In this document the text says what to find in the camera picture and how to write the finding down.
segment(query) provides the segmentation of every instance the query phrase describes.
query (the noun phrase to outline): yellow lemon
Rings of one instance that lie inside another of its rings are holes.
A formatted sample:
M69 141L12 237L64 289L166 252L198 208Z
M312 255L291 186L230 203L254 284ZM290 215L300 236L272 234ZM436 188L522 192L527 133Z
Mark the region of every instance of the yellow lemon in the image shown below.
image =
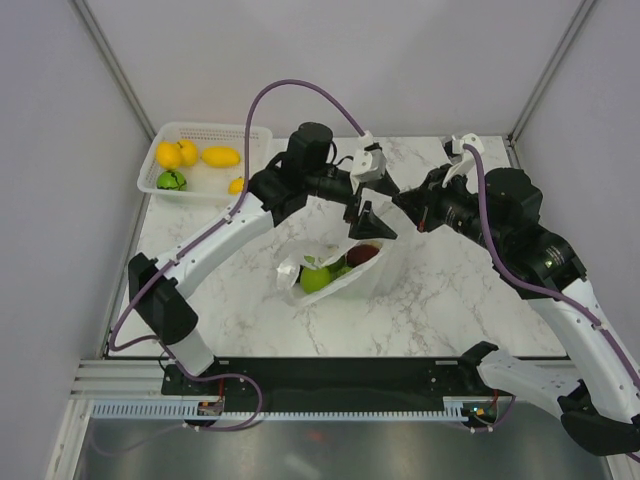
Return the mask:
M198 147L191 140L183 138L176 145L182 155L182 164L185 167L192 167L198 161Z
M165 170L175 170L182 163L180 149L175 143L160 142L156 148L156 162Z
M229 184L229 194L237 195L242 192L244 188L244 178L236 178L233 182Z
M209 147L202 152L202 160L210 167L233 167L240 163L240 154L231 147Z

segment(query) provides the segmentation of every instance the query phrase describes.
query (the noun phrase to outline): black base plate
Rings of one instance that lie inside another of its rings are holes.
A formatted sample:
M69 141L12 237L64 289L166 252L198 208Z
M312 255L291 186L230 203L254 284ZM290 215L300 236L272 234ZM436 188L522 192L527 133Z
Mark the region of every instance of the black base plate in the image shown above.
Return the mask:
M457 358L256 358L224 357L201 376L241 373L264 394L265 412L442 411L444 396L492 396L475 369ZM219 382L186 379L166 369L163 395L215 396ZM225 411L250 412L257 395L250 384L224 383Z

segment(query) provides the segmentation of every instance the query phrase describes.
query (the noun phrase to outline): metal floor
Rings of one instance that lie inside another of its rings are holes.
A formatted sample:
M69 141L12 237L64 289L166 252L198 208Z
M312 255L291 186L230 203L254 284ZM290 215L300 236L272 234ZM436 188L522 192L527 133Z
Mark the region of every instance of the metal floor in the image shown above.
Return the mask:
M113 451L167 425L92 420L90 428L96 444ZM235 433L180 429L113 459L85 446L83 464L77 479L611 479L604 459L525 403L491 434L436 423L271 421Z

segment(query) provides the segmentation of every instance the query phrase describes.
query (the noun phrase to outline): green ball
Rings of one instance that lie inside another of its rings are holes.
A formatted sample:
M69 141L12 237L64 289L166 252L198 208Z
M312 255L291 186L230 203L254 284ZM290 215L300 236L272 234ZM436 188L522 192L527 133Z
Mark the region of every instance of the green ball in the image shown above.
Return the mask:
M187 189L187 179L176 170L167 170L160 174L156 180L156 186L160 190L179 190L182 192Z

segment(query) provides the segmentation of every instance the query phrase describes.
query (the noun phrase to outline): green apple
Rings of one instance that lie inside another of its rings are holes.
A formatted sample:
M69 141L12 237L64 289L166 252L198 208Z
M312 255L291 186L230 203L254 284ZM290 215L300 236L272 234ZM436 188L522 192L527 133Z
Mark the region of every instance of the green apple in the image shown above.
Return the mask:
M300 274L300 286L307 295L317 292L318 290L322 290L331 283L331 280L333 280L333 278L327 267L319 268L317 270L302 267L302 273Z

